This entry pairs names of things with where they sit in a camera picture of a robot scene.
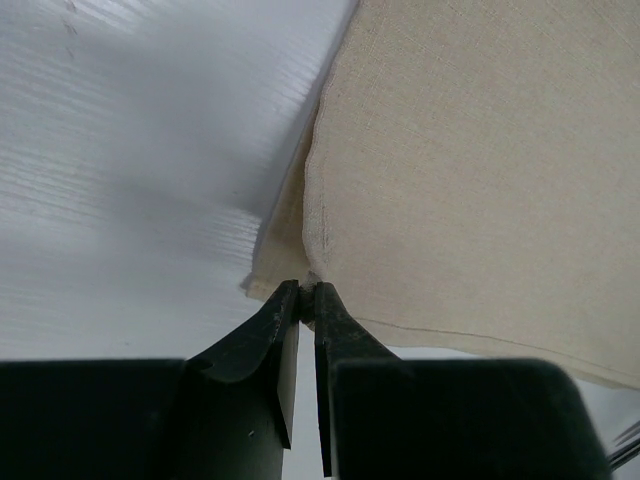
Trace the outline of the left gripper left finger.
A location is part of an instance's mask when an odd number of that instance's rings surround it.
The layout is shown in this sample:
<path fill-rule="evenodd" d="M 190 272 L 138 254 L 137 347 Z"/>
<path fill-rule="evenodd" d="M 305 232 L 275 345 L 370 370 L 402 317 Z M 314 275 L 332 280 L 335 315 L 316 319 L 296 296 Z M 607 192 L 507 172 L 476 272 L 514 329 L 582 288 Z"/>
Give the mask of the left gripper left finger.
<path fill-rule="evenodd" d="M 292 446 L 299 294 L 298 281 L 282 282 L 256 314 L 188 361 L 219 385 L 256 379 L 285 448 Z"/>

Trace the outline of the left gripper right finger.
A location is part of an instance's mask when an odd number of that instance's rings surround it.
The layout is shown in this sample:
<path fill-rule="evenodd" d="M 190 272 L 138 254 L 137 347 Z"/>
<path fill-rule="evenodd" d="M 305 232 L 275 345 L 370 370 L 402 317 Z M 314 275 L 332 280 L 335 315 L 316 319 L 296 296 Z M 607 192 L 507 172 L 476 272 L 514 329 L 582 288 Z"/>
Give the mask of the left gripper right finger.
<path fill-rule="evenodd" d="M 313 320 L 321 458 L 323 474 L 331 475 L 331 367 L 339 360 L 398 360 L 399 357 L 349 314 L 336 288 L 331 283 L 319 282 L 314 287 Z"/>

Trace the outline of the beige cloth napkin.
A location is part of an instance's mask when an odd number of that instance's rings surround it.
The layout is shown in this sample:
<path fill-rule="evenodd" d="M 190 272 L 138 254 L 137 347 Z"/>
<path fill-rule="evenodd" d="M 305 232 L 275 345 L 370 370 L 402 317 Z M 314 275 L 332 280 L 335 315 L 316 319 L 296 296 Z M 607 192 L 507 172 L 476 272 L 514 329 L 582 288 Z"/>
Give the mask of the beige cloth napkin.
<path fill-rule="evenodd" d="M 247 293 L 639 385 L 639 5 L 363 1 Z"/>

